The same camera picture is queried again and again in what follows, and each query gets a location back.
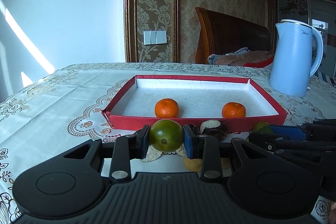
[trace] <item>kettle lid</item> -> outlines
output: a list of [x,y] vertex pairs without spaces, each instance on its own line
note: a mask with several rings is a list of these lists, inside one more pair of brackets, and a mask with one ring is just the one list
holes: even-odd
[[298,20],[294,20],[294,19],[283,19],[280,21],[280,23],[283,22],[291,22],[291,23],[295,23],[295,24],[298,24],[298,25],[303,25],[303,26],[306,26],[306,27],[309,27],[312,29],[312,27],[310,25],[308,25],[307,23],[304,23],[304,22],[301,22],[301,21],[298,21]]

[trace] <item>white tablecloth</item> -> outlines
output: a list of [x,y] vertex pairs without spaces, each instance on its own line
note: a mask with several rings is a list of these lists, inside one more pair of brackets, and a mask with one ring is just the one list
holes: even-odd
[[11,192],[20,173],[92,137],[111,142],[129,134],[109,128],[100,109],[127,80],[141,74],[250,77],[288,112],[286,125],[336,118],[336,89],[315,76],[307,95],[296,98],[273,90],[265,69],[174,63],[72,65],[0,104],[0,223],[20,215]]

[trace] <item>kettle handle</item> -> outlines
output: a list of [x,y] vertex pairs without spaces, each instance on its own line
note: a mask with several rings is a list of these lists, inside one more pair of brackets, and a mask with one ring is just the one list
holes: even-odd
[[313,34],[313,37],[316,41],[316,58],[315,58],[315,61],[314,61],[313,65],[311,66],[311,69],[310,69],[310,77],[312,77],[314,75],[314,73],[317,71],[317,69],[319,68],[319,66],[321,64],[321,61],[322,61],[322,57],[323,57],[322,35],[320,34],[320,32],[315,27],[312,27],[312,29],[313,29],[312,34]]

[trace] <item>hand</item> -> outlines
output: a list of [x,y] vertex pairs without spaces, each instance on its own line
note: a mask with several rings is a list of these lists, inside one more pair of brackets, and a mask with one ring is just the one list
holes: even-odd
[[331,212],[329,215],[329,223],[336,224],[336,202],[331,203]]

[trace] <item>metal pin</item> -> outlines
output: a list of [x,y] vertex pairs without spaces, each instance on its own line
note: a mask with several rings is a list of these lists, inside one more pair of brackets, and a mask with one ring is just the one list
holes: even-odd
[[117,170],[112,173],[112,178],[114,179],[125,179],[128,177],[128,173],[123,170]]
[[216,170],[208,170],[204,172],[204,176],[208,179],[216,179],[220,176],[221,174],[216,171]]

